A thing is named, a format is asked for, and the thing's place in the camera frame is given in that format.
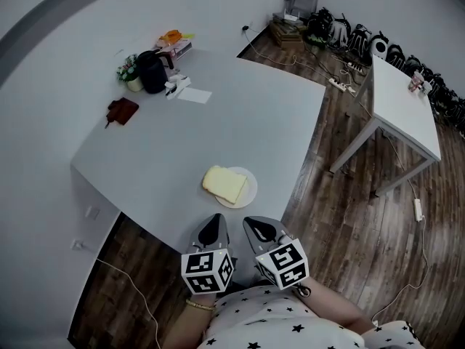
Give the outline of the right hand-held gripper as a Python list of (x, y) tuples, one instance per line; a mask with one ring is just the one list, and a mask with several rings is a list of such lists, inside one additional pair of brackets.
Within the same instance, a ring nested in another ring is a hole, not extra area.
[(309, 276), (307, 256), (279, 220), (263, 216), (243, 219), (259, 273), (280, 290), (296, 286)]

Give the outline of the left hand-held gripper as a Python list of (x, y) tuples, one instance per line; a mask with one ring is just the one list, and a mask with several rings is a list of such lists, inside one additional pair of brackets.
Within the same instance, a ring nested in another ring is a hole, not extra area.
[(221, 213), (206, 218), (191, 233), (189, 248), (224, 248), (181, 256), (181, 276), (192, 294), (226, 291), (234, 271), (229, 242), (226, 219)]

